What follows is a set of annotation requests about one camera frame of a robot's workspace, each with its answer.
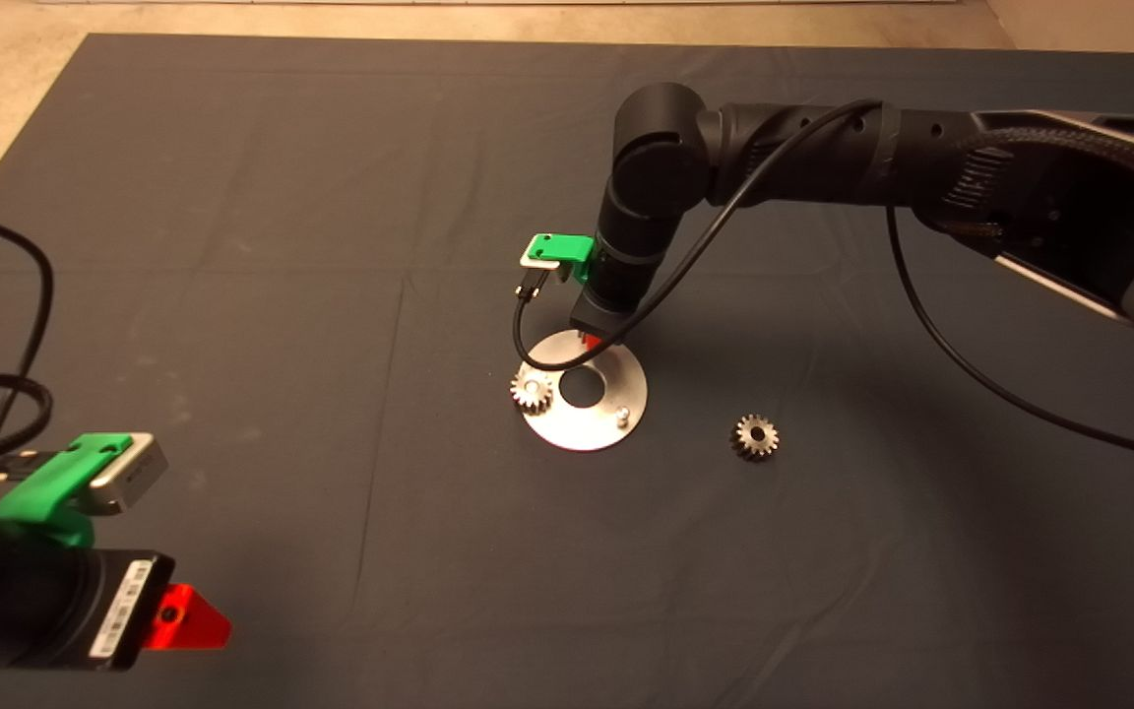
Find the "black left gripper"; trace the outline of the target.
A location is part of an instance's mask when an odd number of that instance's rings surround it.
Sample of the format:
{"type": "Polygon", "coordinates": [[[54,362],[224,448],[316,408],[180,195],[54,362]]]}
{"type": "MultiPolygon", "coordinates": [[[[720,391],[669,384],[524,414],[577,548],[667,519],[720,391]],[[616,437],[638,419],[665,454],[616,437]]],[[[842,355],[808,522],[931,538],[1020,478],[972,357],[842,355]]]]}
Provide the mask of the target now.
{"type": "Polygon", "coordinates": [[[232,622],[197,589],[170,583],[176,562],[166,552],[91,550],[88,562],[71,669],[126,672],[143,650],[220,650],[232,638],[232,622]]]}

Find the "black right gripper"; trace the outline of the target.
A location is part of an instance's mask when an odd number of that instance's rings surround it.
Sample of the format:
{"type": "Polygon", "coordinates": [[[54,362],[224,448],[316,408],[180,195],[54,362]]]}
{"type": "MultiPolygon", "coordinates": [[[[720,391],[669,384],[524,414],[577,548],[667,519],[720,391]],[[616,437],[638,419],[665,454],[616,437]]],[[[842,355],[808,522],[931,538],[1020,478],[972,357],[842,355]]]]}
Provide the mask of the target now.
{"type": "Polygon", "coordinates": [[[582,289],[573,302],[570,327],[581,332],[585,351],[604,349],[607,338],[612,338],[618,329],[633,318],[642,304],[641,295],[625,297],[617,302],[603,299],[596,292],[582,289]]]}

